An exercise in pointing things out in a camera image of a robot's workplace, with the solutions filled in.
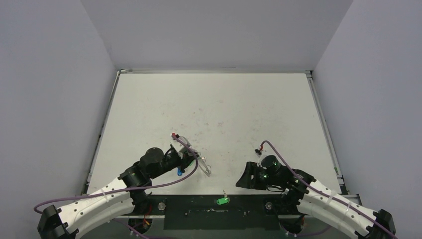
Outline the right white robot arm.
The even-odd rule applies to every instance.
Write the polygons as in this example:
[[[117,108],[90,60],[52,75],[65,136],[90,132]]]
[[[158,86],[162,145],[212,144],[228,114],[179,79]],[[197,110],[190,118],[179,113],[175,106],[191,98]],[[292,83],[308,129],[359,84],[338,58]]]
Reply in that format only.
[[[394,239],[392,215],[384,209],[374,211],[329,189],[315,177],[282,165],[274,155],[259,162],[247,162],[236,187],[282,190],[273,202],[273,212],[312,216],[338,229],[351,239]]]

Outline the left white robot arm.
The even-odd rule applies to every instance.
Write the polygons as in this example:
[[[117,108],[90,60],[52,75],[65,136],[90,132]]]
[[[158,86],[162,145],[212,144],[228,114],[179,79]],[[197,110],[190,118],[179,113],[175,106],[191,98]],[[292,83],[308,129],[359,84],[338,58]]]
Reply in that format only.
[[[184,171],[199,153],[170,147],[166,152],[150,148],[132,166],[101,189],[73,203],[50,205],[41,213],[37,226],[43,239],[79,239],[92,229],[125,214],[140,215],[148,209],[145,189],[175,168]]]

